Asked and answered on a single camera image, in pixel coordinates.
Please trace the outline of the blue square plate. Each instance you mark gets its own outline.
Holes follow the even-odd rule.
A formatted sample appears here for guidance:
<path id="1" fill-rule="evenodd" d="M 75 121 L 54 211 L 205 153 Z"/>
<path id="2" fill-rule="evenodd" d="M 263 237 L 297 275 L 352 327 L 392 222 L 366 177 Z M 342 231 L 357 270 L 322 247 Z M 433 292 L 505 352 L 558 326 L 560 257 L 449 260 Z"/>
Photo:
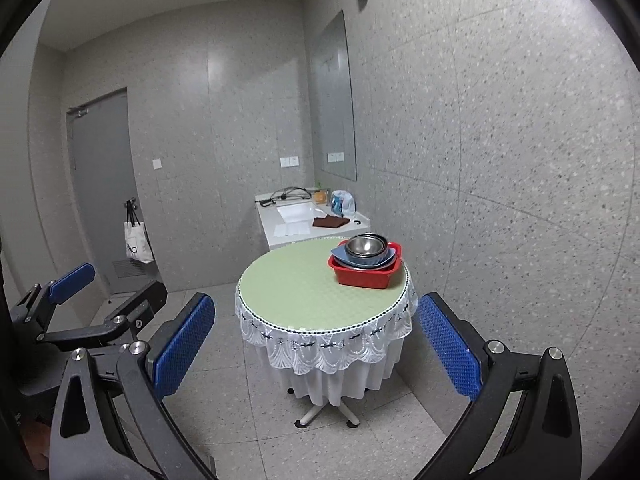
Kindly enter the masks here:
<path id="1" fill-rule="evenodd" d="M 331 250 L 331 255 L 344 266 L 355 269 L 372 270 L 388 266 L 396 256 L 395 248 L 387 248 L 384 254 L 372 257 L 356 257 L 346 252 L 345 245 L 337 246 Z"/>

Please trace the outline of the steel bowl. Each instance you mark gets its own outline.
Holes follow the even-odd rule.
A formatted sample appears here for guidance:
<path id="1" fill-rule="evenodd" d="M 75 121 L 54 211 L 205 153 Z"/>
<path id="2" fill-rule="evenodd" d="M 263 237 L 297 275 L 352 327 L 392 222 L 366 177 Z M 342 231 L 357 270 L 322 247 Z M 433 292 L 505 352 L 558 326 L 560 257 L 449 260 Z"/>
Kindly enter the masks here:
<path id="1" fill-rule="evenodd" d="M 388 241 L 382 235 L 361 233 L 351 237 L 345 244 L 346 252 L 354 258 L 374 258 L 387 252 Z"/>

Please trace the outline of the white tote bag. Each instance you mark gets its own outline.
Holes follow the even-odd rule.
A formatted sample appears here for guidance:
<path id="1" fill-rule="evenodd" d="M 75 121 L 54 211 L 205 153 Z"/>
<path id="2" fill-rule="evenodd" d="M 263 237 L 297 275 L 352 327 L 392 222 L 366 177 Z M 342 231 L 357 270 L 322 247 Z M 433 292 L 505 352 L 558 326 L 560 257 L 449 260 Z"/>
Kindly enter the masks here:
<path id="1" fill-rule="evenodd" d="M 124 234 L 127 257 L 138 263 L 150 264 L 154 262 L 154 255 L 146 234 L 144 223 L 138 218 L 137 203 L 134 198 L 125 203 L 126 220 Z"/>

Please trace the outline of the white paper sheets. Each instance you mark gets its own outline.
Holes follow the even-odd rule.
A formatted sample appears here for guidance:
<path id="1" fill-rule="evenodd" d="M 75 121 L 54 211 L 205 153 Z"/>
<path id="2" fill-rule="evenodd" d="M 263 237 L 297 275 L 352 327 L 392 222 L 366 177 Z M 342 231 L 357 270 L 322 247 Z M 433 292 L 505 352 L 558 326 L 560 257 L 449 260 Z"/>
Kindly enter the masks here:
<path id="1" fill-rule="evenodd" d="M 277 224 L 274 227 L 274 231 L 273 231 L 273 236 L 277 238 L 307 236 L 309 234 L 310 234 L 310 223 L 306 221 L 285 222 L 285 223 Z"/>

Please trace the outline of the grey door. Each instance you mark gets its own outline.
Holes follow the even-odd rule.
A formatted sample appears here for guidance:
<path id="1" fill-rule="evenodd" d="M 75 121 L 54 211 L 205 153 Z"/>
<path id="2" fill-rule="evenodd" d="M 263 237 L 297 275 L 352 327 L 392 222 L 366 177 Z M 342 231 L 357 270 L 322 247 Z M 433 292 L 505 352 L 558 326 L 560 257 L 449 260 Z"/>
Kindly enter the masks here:
<path id="1" fill-rule="evenodd" d="M 122 89 L 67 113 L 70 172 L 92 261 L 112 295 L 135 292 L 160 276 L 155 263 L 127 256 L 126 203 L 138 200 L 127 92 Z"/>

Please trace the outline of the white sink counter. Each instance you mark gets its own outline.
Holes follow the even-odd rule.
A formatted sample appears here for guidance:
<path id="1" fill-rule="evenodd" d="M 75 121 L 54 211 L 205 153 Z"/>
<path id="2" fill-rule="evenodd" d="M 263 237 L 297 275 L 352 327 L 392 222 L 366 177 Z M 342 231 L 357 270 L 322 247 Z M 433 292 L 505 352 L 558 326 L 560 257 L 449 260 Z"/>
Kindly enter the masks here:
<path id="1" fill-rule="evenodd" d="M 371 220 L 356 212 L 349 218 L 349 224 L 339 229 L 318 229 L 312 226 L 314 218 L 324 218 L 332 211 L 328 205 L 317 205 L 312 197 L 304 197 L 301 190 L 297 190 L 292 196 L 282 200 L 282 191 L 256 195 L 254 203 L 258 212 L 259 221 L 262 225 L 262 232 L 266 239 L 269 250 L 277 249 L 288 244 L 302 242 L 303 240 L 314 240 L 328 236 L 341 238 L 350 237 L 356 234 L 371 231 Z M 361 224 L 355 224 L 354 220 L 361 220 Z M 310 234 L 307 236 L 281 237 L 273 236 L 274 227 L 285 222 L 306 221 L 310 223 Z"/>

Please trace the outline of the green checkered tablecloth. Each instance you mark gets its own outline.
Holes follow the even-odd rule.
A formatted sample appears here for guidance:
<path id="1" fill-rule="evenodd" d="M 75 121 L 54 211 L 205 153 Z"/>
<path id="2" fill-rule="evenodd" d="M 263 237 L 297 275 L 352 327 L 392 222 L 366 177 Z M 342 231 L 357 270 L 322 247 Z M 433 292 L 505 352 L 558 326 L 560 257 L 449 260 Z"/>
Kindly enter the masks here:
<path id="1" fill-rule="evenodd" d="M 404 264 L 383 289 L 340 284 L 329 265 L 338 244 L 337 237 L 316 238 L 267 252 L 235 289 L 243 340 L 283 388 L 316 405 L 381 388 L 418 306 Z"/>

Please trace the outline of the brown cloth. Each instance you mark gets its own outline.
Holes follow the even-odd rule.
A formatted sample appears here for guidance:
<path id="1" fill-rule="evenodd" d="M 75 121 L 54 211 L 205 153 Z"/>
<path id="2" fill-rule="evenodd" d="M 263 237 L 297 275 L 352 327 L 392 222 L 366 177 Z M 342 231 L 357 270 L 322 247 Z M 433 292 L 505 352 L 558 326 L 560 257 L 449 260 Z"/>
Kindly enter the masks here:
<path id="1" fill-rule="evenodd" d="M 324 218 L 314 218 L 312 226 L 318 229 L 339 229 L 342 226 L 346 226 L 346 224 L 349 224 L 349 222 L 349 218 L 331 216 L 329 214 Z"/>

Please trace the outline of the orange soap bottle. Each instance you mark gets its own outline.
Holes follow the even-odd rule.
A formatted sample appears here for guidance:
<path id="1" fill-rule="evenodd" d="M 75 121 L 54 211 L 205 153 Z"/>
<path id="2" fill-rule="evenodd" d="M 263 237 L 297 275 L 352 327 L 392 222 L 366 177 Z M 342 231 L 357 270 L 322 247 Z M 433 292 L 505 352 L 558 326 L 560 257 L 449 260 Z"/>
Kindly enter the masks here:
<path id="1" fill-rule="evenodd" d="M 325 186 L 317 184 L 314 190 L 314 202 L 317 205 L 326 205 L 330 200 L 330 190 Z"/>

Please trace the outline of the red plastic basin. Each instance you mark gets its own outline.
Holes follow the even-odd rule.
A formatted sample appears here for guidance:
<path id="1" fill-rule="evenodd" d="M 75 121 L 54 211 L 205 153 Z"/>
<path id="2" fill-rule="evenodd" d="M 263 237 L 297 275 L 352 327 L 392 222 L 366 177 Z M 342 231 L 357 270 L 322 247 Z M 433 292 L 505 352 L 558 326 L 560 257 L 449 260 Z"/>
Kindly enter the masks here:
<path id="1" fill-rule="evenodd" d="M 334 255 L 328 260 L 328 266 L 334 271 L 338 284 L 360 288 L 386 289 L 390 286 L 392 277 L 401 268 L 402 247 L 394 242 L 390 242 L 390 255 L 380 266 L 371 269 L 354 268 L 341 262 Z"/>

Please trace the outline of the blue white plastic bag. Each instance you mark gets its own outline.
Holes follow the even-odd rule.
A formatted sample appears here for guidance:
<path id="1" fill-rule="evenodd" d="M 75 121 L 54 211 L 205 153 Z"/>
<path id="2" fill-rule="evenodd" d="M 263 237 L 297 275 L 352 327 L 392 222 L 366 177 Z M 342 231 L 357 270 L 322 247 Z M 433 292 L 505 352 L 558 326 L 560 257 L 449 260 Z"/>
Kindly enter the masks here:
<path id="1" fill-rule="evenodd" d="M 356 214 L 354 196 L 347 191 L 334 190 L 331 194 L 330 207 L 332 214 L 337 217 L 352 218 Z"/>

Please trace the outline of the double wall socket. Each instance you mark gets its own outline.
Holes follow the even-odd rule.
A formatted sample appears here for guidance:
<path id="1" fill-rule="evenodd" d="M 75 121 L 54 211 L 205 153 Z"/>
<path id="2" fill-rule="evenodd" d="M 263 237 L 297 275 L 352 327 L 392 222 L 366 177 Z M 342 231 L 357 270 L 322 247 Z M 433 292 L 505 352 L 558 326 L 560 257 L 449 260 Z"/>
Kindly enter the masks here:
<path id="1" fill-rule="evenodd" d="M 280 167 L 281 168 L 291 168 L 299 166 L 299 157 L 298 156 L 288 156 L 280 158 Z"/>

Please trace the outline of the mirror side wall socket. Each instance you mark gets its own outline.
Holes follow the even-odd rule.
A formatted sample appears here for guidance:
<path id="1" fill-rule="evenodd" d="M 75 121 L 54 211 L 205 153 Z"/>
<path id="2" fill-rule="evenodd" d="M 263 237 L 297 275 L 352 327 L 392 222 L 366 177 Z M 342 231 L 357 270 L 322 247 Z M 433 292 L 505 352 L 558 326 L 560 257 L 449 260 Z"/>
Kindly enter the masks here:
<path id="1" fill-rule="evenodd" d="M 345 154 L 343 152 L 333 152 L 326 154 L 326 160 L 329 164 L 335 164 L 336 162 L 344 162 Z"/>

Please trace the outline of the wall mirror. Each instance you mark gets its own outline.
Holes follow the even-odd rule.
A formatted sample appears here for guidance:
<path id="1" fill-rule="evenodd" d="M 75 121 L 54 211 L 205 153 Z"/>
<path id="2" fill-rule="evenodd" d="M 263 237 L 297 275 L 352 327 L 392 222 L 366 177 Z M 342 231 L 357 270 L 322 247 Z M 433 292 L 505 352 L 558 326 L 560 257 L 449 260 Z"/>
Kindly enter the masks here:
<path id="1" fill-rule="evenodd" d="M 338 12 L 311 50 L 310 107 L 314 161 L 327 174 L 356 181 L 357 157 L 352 72 L 344 12 Z M 344 162 L 329 164 L 326 154 L 343 152 Z"/>

